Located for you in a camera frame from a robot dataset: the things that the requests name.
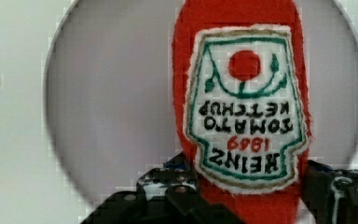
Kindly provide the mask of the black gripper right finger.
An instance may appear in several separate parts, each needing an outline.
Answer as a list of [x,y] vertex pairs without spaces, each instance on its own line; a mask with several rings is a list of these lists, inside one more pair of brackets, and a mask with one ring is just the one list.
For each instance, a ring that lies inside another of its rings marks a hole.
[[358,169],[333,169],[308,161],[302,201],[316,224],[358,224]]

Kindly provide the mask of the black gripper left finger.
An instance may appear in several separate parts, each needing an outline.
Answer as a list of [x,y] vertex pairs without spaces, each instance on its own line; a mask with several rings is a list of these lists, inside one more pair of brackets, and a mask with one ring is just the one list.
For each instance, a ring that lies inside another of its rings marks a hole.
[[141,176],[135,191],[116,192],[81,224],[244,224],[200,195],[199,177],[180,153]]

